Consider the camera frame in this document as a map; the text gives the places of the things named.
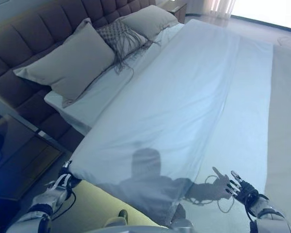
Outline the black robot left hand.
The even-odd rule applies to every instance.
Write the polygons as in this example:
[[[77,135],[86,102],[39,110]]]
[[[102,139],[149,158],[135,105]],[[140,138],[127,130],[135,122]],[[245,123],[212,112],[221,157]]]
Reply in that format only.
[[[71,164],[72,160],[64,162],[58,173],[58,185],[65,187],[69,192],[71,192],[73,188],[75,188],[81,182],[81,180],[77,179],[69,170]]]

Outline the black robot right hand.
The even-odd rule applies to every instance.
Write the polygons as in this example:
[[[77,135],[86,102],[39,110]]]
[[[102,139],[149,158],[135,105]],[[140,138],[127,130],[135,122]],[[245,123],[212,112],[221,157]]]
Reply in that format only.
[[[232,170],[230,173],[233,179],[230,179],[226,185],[226,192],[243,205],[254,203],[258,198],[259,192],[253,185],[243,180],[236,171]]]

